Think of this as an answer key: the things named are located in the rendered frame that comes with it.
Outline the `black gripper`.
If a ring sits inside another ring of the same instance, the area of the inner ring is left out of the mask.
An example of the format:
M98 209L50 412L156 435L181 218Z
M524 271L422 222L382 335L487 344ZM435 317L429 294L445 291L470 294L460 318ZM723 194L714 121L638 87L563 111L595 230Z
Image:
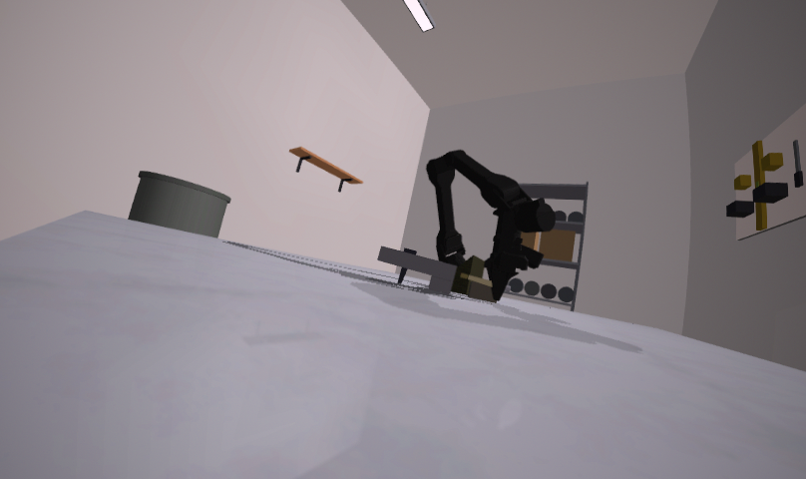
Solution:
M492 281L493 300L500 301L510 278L519 274L516 268L528 270L529 261L523 254L514 254L521 235L511 231L496 231L493 251L485 260L489 280Z

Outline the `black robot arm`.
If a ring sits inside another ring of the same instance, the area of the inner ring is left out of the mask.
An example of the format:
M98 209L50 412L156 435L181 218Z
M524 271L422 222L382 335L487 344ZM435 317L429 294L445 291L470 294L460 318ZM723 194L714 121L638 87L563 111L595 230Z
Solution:
M461 234L455 229L451 184L455 169L480 189L481 197L499 217L496 231L511 231L518 234L551 231L556 223L556 214L544 198L532 200L510 177L495 174L464 151L451 151L429 161L427 173L436 188L440 230L436 237L439 261L456 265L465 262L465 249ZM448 254L452 255L446 256ZM523 254L529 268L539 267L544 255L517 242L514 254Z

